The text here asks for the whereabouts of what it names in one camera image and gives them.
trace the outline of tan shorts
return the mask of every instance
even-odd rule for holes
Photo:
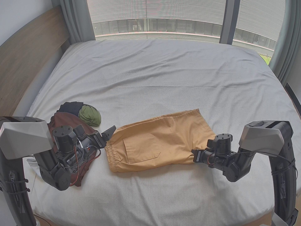
[[[154,117],[118,128],[107,152],[112,172],[142,171],[193,163],[192,149],[205,149],[215,134],[199,109]]]

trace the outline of curtain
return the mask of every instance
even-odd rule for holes
[[[61,5],[70,33],[70,44],[95,40],[87,0],[51,0],[53,7]]]
[[[285,14],[274,55],[269,63],[271,70],[283,86],[301,44],[301,0],[286,0]]]

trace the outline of headboard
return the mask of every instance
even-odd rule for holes
[[[1,115],[13,115],[32,80],[69,36],[61,7],[56,6],[0,46]]]

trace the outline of green garment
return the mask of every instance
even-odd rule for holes
[[[89,126],[99,126],[101,122],[101,116],[98,110],[89,105],[83,105],[79,110],[78,117],[87,123]]]

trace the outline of wrinkled sheet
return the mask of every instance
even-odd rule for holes
[[[69,47],[32,104],[29,116],[47,122],[66,101],[96,107],[97,130],[117,128],[199,108],[216,134],[243,126],[288,120],[296,167],[301,171],[301,120],[270,68],[254,51],[181,40],[109,40]],[[81,187],[58,191],[24,160],[33,211],[61,225],[242,225],[274,206],[269,159],[256,154],[236,183],[204,164],[174,164],[112,173],[105,150]],[[301,189],[301,177],[297,189]]]

